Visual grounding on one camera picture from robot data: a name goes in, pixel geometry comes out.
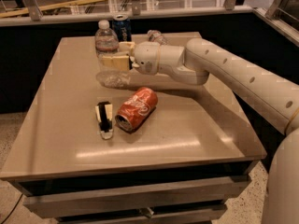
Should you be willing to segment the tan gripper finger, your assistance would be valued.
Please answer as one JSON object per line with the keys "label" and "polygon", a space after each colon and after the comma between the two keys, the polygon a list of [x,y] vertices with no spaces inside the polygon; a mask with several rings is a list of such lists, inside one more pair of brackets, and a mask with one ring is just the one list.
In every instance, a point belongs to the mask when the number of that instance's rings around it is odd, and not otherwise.
{"label": "tan gripper finger", "polygon": [[101,58],[102,65],[119,71],[130,71],[132,69],[130,57],[121,56],[103,56]]}
{"label": "tan gripper finger", "polygon": [[133,41],[122,41],[119,43],[119,52],[126,52],[133,54],[135,49],[135,42]]}

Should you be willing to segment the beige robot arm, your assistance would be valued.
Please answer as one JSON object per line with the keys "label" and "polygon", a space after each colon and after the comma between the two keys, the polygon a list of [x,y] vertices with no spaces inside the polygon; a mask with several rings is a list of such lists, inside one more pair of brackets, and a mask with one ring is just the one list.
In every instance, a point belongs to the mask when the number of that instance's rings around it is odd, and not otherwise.
{"label": "beige robot arm", "polygon": [[262,224],[299,224],[299,86],[203,39],[183,47],[145,41],[122,42],[120,51],[100,56],[112,70],[203,85],[217,77],[285,138],[271,162]]}

